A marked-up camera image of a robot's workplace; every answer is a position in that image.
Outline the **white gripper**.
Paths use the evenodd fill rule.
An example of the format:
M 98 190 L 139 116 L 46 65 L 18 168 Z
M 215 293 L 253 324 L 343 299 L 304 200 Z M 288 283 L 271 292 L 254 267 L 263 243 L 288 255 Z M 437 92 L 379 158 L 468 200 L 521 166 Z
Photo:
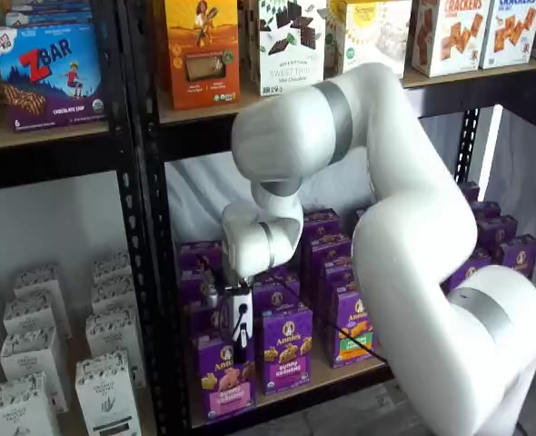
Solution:
M 253 293 L 248 285 L 230 288 L 227 295 L 227 322 L 233 341 L 233 362 L 243 364 L 253 343 Z

